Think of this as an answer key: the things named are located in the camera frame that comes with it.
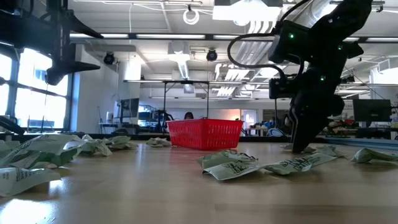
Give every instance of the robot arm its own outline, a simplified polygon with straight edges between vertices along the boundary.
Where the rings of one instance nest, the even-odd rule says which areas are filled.
[[[302,152],[327,126],[328,116],[339,115],[343,111],[344,101],[335,95],[336,87],[341,83],[341,73],[348,58],[364,53],[357,42],[343,41],[365,25],[372,1],[343,0],[311,28],[284,21],[289,13],[309,2],[303,0],[282,16],[270,34],[242,35],[228,45],[228,58],[234,64],[244,68],[272,67],[278,70],[280,78],[269,82],[269,98],[292,98],[289,116],[294,124],[294,152]],[[267,53],[268,59],[274,63],[289,61],[300,64],[294,78],[288,78],[275,65],[243,65],[232,58],[230,51],[236,41],[270,35],[275,39]],[[304,62],[309,63],[305,72]]]

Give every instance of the red basket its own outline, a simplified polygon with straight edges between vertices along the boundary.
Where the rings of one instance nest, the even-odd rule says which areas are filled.
[[[242,121],[221,119],[189,119],[168,121],[170,140],[174,146],[201,150],[236,148]]]

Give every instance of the fluorescent light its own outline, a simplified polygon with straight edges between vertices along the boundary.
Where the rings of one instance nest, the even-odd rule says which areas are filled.
[[[348,38],[345,38],[344,41],[345,41],[345,42],[355,42],[355,41],[359,41],[359,37],[348,37]]]
[[[138,39],[204,39],[202,34],[137,34]]]
[[[119,0],[109,0],[109,1],[100,1],[100,0],[75,0],[75,2],[96,2],[103,4],[191,4],[191,5],[199,5],[201,6],[203,3],[201,1],[119,1]]]
[[[398,42],[398,38],[394,37],[370,37],[366,42]]]
[[[353,93],[364,93],[369,90],[338,90],[336,93],[339,94],[353,94]]]
[[[129,38],[128,34],[101,34],[104,38],[110,39],[127,39]],[[94,38],[90,37],[86,34],[69,34],[70,38]]]
[[[233,40],[239,37],[238,35],[214,35],[213,38],[216,40]]]
[[[69,34],[70,38],[94,38],[94,37],[90,37],[86,34]]]
[[[162,80],[123,80],[129,83],[163,83]]]
[[[7,46],[13,46],[12,44],[8,44],[8,43],[5,43],[5,42],[0,42],[0,44],[4,44],[4,45],[7,45]]]
[[[239,84],[243,84],[243,82],[219,82],[219,81],[210,81],[210,84],[235,84],[235,85],[239,85]]]
[[[128,34],[101,34],[105,38],[129,38]]]

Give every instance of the ceiling pipe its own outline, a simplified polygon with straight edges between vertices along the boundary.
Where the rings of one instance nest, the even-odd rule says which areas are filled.
[[[171,33],[172,32],[172,28],[170,26],[169,18],[167,17],[167,13],[166,13],[166,10],[165,10],[165,7],[164,7],[164,3],[161,2],[160,6],[162,8],[163,17],[164,17],[164,21],[166,22],[167,30]]]

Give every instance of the desk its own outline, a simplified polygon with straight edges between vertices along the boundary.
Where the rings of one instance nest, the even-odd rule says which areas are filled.
[[[128,134],[138,134],[139,125],[138,124],[120,124],[120,123],[98,123],[100,126],[100,134],[102,134],[103,128],[113,128],[113,131],[117,128],[125,128]]]
[[[251,136],[251,131],[256,130],[259,131],[259,136],[263,137],[264,132],[268,132],[268,128],[246,128],[245,131],[248,133],[248,136]]]
[[[237,150],[262,164],[303,156],[287,153],[279,145],[240,143]],[[361,147],[338,149],[352,156]],[[398,219],[398,169],[391,166],[335,159],[297,175],[275,177],[263,170],[218,182],[202,175],[195,162],[209,153],[140,144],[109,157],[78,157],[54,170],[62,180],[0,197],[0,220],[4,224],[383,224]],[[21,209],[34,212],[16,215]]]

